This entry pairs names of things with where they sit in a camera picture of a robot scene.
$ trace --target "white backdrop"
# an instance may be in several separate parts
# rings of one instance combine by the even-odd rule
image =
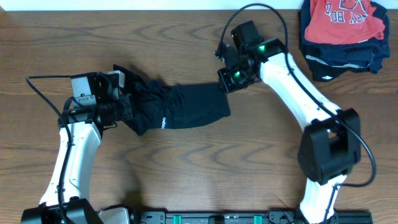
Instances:
[[[374,1],[398,9],[398,0]],[[300,9],[303,0],[0,0],[0,6],[6,11],[220,10],[239,9],[254,2],[276,9]]]

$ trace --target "red cloth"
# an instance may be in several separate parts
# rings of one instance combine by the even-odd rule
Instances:
[[[306,40],[318,44],[357,44],[384,38],[384,24],[373,17],[370,0],[311,0]]]

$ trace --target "navy blue garment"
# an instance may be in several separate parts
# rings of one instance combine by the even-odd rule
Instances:
[[[218,83],[165,86],[158,80],[145,82],[119,65],[125,74],[123,94],[131,94],[133,120],[124,121],[139,136],[148,129],[194,128],[231,114],[227,97]]]
[[[386,8],[375,2],[371,2],[371,5],[376,7],[373,16],[382,19],[386,27],[383,40],[373,37],[358,44],[316,44],[304,38],[305,28],[311,21],[310,0],[304,0],[299,14],[299,49],[313,73],[314,80],[328,82],[348,70],[377,74],[382,68],[382,60],[391,54],[388,45],[389,19]]]

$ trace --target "wooden surface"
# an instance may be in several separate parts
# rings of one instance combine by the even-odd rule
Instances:
[[[37,206],[53,172],[59,135],[55,113],[29,88],[28,75],[73,75],[137,67],[167,84],[217,82],[223,64],[213,51],[232,11],[8,12],[0,21],[0,222],[19,223]],[[297,11],[281,11],[290,51],[298,50]],[[389,11],[392,57],[379,75],[345,73],[316,83],[327,98],[361,116],[376,157],[375,183],[343,189],[335,208],[370,210],[376,223],[398,222],[398,12]],[[270,11],[245,11],[230,28],[253,19],[261,34],[283,39]],[[59,108],[68,80],[36,80]],[[267,210],[298,207],[305,176],[297,151],[301,130],[277,95],[262,84],[228,95],[232,115],[184,130],[137,135],[120,124],[104,134],[91,178],[95,209],[126,195],[169,210]],[[369,177],[369,160],[348,182]]]

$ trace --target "wood grain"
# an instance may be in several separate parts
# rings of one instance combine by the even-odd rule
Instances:
[[[28,75],[73,75],[137,67],[167,84],[217,82],[219,36],[232,11],[7,12],[0,27],[0,220],[19,223],[37,206],[58,153],[54,112],[28,87]],[[290,51],[298,50],[297,11],[281,11]],[[378,176],[364,189],[343,189],[336,208],[370,210],[376,223],[398,222],[398,12],[389,11],[392,57],[378,75],[345,73],[315,85],[342,108],[360,114]],[[261,34],[283,39],[270,11],[244,11],[231,28],[254,20]],[[72,93],[68,80],[35,82],[56,106]],[[95,209],[138,192],[145,205],[169,210],[267,210],[298,207],[305,176],[297,162],[301,130],[283,102],[257,84],[228,95],[232,115],[185,130],[123,124],[104,134],[91,179]],[[369,176],[363,160],[348,177]]]

